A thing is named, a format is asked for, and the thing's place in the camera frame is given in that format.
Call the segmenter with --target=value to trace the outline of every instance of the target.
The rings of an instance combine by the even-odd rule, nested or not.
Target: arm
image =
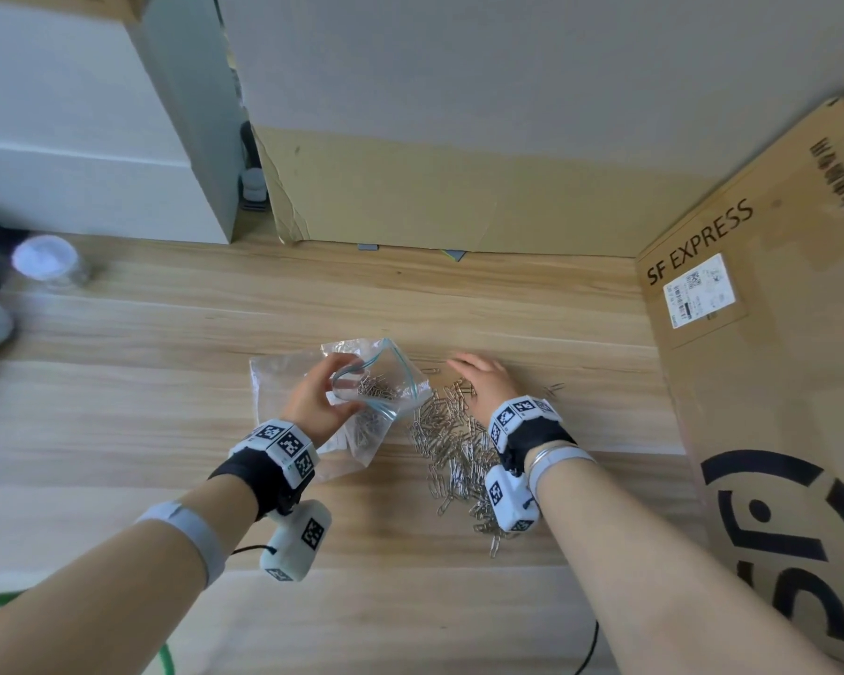
[[[461,353],[485,426],[520,395],[499,362]],[[537,450],[526,458],[526,471]],[[698,544],[596,464],[552,465],[538,504],[624,673],[838,673],[809,640]]]
[[[334,354],[294,390],[281,419],[321,445],[360,403],[328,404],[328,378],[355,360]],[[232,475],[179,500],[215,531],[226,555],[256,520],[254,491]],[[135,675],[157,655],[206,584],[203,559],[178,529],[142,521],[0,610],[0,673]]]

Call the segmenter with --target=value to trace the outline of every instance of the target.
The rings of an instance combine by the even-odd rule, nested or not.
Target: white wall
[[[180,48],[198,48],[211,77],[203,95],[180,90],[165,103],[175,87],[164,81],[175,83],[181,67],[143,29],[133,30],[137,41],[116,21],[0,3],[0,221],[123,237],[230,237],[241,114],[215,10],[211,0],[154,3],[144,26],[164,36],[174,24]],[[170,8],[182,3],[175,17]]]
[[[254,123],[726,175],[844,88],[844,0],[219,0]]]

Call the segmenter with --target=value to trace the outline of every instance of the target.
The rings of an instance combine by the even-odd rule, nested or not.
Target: wood grain surface
[[[0,590],[205,479],[254,423],[250,357],[357,337],[424,367],[494,354],[533,392],[565,383],[555,404],[579,442],[703,540],[632,261],[283,247],[246,225],[230,247],[71,237],[95,267],[85,289],[4,289],[18,332],[0,349]],[[492,560],[468,505],[436,516],[426,473],[392,432],[369,469],[314,483],[335,518],[314,572],[283,588],[234,557],[173,637],[180,672],[574,670],[591,613],[547,526]],[[592,668],[614,668],[603,643]]]

